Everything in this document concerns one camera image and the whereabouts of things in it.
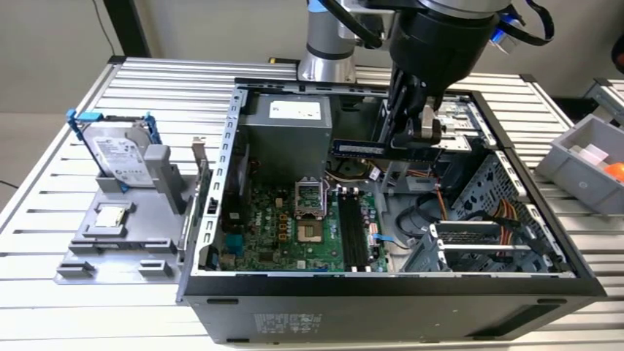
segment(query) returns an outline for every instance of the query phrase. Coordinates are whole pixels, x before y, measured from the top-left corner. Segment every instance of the circuit board component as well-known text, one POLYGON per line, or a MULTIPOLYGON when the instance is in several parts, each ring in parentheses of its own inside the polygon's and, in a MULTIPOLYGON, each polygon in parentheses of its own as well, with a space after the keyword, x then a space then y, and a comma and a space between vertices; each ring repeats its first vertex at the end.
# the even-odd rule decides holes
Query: circuit board component
POLYGON ((297 219, 321 220, 326 214, 326 193, 322 182, 314 178, 302 178, 294 183, 294 215, 297 219))
POLYGON ((300 220, 296 224, 296 240, 300 243, 322 242, 322 225, 320 221, 300 220))

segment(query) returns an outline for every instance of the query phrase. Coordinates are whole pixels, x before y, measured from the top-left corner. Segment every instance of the green circuit board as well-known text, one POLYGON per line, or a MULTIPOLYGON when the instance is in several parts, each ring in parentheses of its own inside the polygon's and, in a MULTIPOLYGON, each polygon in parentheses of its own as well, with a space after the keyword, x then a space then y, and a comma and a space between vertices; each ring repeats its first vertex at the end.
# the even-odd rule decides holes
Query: green circuit board
MULTIPOLYGON (((229 255, 228 260, 221 260, 221 269, 344 272, 336 193, 328 194, 328 213, 322 221, 314 219, 297 221, 293 216, 294 201, 293 187, 286 189, 257 186, 253 189, 248 229, 242 234, 242 253, 236 258, 229 255)), ((362 211, 374 210, 374 200, 370 195, 361 197, 361 208, 362 211)), ((366 236, 368 228, 364 229, 361 238, 364 243, 366 236)), ((370 262, 369 266, 372 271, 386 271, 382 247, 378 259, 370 262)))

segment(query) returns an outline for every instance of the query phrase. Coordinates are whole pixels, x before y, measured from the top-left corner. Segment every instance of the case label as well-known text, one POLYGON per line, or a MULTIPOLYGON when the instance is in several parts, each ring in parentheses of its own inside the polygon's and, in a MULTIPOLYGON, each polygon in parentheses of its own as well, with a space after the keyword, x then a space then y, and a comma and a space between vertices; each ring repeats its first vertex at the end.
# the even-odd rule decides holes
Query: case label
POLYGON ((321 327, 321 313, 256 313, 256 329, 261 334, 317 333, 321 327))

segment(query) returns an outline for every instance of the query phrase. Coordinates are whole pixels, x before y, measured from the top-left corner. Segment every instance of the white label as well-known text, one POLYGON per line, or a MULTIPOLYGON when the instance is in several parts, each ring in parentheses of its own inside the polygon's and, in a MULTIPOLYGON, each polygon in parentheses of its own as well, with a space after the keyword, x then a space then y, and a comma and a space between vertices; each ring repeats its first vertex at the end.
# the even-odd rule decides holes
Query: white label
POLYGON ((381 173, 381 170, 377 167, 372 168, 370 175, 368 176, 373 181, 378 179, 378 174, 381 173))
POLYGON ((356 146, 356 145, 341 145, 338 151, 342 152, 358 152, 362 154, 382 154, 382 148, 376 148, 373 146, 356 146))
POLYGON ((269 118, 321 120, 321 103, 304 101, 273 101, 269 118))
POLYGON ((312 313, 256 313, 256 330, 261 334, 308 334, 317 333, 322 314, 312 313))
POLYGON ((442 125, 445 126, 452 126, 454 125, 454 119, 450 118, 450 117, 437 117, 437 120, 440 121, 440 123, 442 123, 442 125))
POLYGON ((128 186, 153 186, 145 162, 133 141, 122 137, 93 137, 96 152, 113 177, 128 186))

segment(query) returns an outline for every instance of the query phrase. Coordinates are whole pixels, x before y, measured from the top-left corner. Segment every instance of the power supply label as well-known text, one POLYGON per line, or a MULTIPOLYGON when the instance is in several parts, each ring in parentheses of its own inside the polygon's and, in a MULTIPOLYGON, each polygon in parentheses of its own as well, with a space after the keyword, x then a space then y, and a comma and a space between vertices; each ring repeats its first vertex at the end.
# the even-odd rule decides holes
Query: power supply label
POLYGON ((273 101, 269 118, 321 120, 321 103, 306 101, 273 101))

